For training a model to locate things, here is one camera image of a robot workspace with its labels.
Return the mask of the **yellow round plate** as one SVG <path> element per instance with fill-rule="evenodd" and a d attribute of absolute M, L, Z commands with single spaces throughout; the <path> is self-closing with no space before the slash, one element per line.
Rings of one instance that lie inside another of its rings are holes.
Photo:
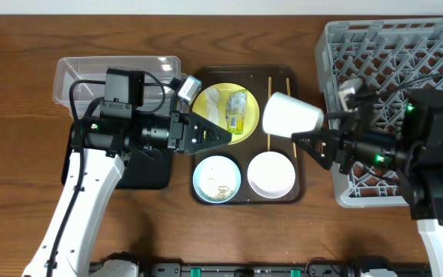
<path fill-rule="evenodd" d="M 243 142 L 253 133 L 254 130 L 256 130 L 256 127 L 258 125 L 260 116 L 258 102 L 256 101 L 253 94 L 241 85 L 237 85 L 234 83 L 218 83 L 207 87 L 199 94 L 194 102 L 194 105 L 192 106 L 193 112 L 198 113 L 204 118 L 208 117 L 208 113 L 206 110 L 206 95 L 209 90 L 212 90 L 214 88 L 218 90 L 220 95 L 218 100 L 218 114 L 220 117 L 218 125 L 224 129 L 227 128 L 227 122 L 225 118 L 225 106 L 228 102 L 230 94 L 241 90 L 245 90 L 248 93 L 243 123 L 243 133 L 241 133 L 240 135 L 233 134 L 231 137 L 230 145 Z"/>

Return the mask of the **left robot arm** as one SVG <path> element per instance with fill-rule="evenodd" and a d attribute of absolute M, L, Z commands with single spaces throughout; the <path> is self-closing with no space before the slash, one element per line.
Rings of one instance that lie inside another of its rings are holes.
<path fill-rule="evenodd" d="M 129 166 L 157 165 L 166 154 L 197 154 L 231 141 L 231 134 L 199 114 L 182 113 L 202 88 L 193 76 L 174 78 L 169 113 L 142 111 L 147 71 L 109 68 L 105 94 L 78 115 L 74 81 L 68 98 L 74 123 L 69 135 L 68 171 L 51 223 L 25 276 L 90 276 L 92 250 L 109 199 Z"/>

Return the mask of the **rice food scraps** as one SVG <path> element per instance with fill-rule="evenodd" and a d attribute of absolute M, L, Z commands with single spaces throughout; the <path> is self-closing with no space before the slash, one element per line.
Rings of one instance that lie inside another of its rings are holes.
<path fill-rule="evenodd" d="M 214 201 L 225 201 L 234 195 L 234 189 L 226 185 L 207 186 L 204 188 L 204 193 L 208 199 Z"/>

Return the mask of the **white cup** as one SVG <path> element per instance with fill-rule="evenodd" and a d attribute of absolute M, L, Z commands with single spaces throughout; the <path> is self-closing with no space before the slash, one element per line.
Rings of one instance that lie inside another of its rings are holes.
<path fill-rule="evenodd" d="M 320 108 L 275 92 L 265 106 L 261 126 L 266 134 L 289 139 L 294 133 L 320 130 L 323 122 Z"/>

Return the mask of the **light blue bowl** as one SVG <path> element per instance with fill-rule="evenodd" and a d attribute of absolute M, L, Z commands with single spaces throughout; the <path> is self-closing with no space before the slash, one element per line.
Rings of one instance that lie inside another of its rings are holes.
<path fill-rule="evenodd" d="M 199 162 L 192 176 L 195 194 L 209 204 L 221 204 L 231 200 L 241 187 L 241 171 L 231 159 L 213 155 Z M 214 201 L 207 198 L 204 188 L 207 186 L 226 185 L 234 189 L 234 195 L 225 201 Z"/>

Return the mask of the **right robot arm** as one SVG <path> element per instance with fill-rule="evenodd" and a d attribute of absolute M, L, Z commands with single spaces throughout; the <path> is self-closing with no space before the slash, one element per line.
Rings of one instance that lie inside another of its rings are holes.
<path fill-rule="evenodd" d="M 355 162 L 390 170 L 408 203 L 428 253 L 431 273 L 443 276 L 443 91 L 410 91 L 401 131 L 394 135 L 369 125 L 376 97 L 356 95 L 340 114 L 339 129 L 294 132 L 291 140 L 324 169 Z"/>

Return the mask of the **green snack wrapper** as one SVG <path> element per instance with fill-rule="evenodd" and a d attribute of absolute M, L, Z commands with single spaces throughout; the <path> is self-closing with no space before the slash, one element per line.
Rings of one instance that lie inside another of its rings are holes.
<path fill-rule="evenodd" d="M 241 135 L 244 129 L 245 110 L 247 105 L 248 90 L 233 92 L 228 97 L 225 106 L 227 130 L 235 135 Z"/>

